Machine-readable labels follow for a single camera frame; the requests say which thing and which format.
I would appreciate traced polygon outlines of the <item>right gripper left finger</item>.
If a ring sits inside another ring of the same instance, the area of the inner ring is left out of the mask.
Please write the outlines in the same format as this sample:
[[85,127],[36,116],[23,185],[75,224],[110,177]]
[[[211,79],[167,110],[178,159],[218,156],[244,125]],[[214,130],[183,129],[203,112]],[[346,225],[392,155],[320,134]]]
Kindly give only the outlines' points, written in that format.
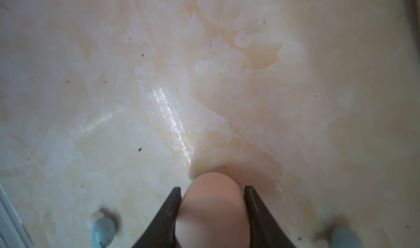
[[182,202],[181,188],[174,187],[133,248],[176,248],[176,219]]

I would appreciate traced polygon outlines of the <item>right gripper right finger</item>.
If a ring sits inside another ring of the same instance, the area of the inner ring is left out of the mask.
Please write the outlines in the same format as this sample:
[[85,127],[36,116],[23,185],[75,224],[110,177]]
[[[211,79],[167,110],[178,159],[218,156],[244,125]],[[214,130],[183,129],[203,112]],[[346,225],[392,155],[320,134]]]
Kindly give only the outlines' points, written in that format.
[[295,248],[254,187],[245,186],[244,200],[248,211],[251,248]]

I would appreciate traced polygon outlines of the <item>pink earbud charging case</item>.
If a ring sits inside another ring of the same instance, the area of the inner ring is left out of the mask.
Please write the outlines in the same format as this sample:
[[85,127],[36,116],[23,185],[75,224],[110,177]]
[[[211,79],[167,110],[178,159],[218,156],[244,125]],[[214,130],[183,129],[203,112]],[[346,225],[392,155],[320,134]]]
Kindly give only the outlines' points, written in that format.
[[178,248],[249,248],[248,211],[238,184],[222,173],[197,177],[176,218]]

